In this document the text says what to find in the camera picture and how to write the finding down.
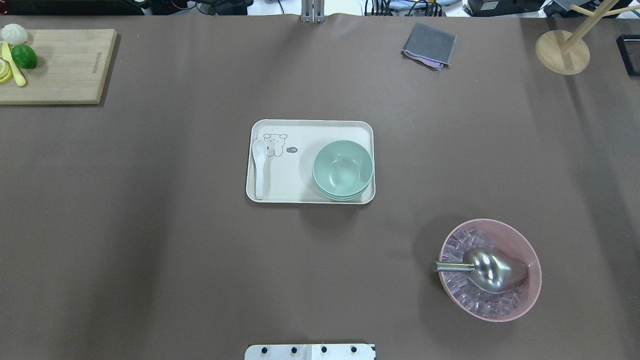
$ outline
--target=gray cloth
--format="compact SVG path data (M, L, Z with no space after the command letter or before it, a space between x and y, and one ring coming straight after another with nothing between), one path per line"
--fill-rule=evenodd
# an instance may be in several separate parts
M451 54L458 36L425 24L416 24L402 48L407 57L440 70L451 66Z

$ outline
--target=metal bracket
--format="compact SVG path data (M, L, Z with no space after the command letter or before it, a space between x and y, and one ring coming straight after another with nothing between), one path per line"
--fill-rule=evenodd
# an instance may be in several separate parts
M376 360L375 344L251 345L244 360Z
M302 22L324 22L324 0L302 0Z

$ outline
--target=cutting board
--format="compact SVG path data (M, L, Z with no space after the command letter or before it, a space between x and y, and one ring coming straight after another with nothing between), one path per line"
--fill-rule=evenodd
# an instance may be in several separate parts
M113 29L29 30L35 69L21 69L27 85L0 84L0 105L98 104L116 41Z

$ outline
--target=metal scoop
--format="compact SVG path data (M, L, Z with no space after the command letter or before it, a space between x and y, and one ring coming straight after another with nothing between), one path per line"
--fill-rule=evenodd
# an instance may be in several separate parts
M499 251L475 248L462 255L464 263L434 261L431 269L466 272L469 279L484 291L499 294L521 285L527 278L527 265Z

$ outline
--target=white tray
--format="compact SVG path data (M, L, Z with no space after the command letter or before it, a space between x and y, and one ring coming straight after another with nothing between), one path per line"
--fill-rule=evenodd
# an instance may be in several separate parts
M255 197L255 165L251 156L251 146L259 138L265 139L269 147L264 164L264 195L261 200ZM316 187L311 174L318 151L337 140L359 143L374 160L371 184L361 196L347 202L325 197ZM366 122L264 119L256 122L251 129L246 194L255 202L367 204L376 195L375 164L373 130Z

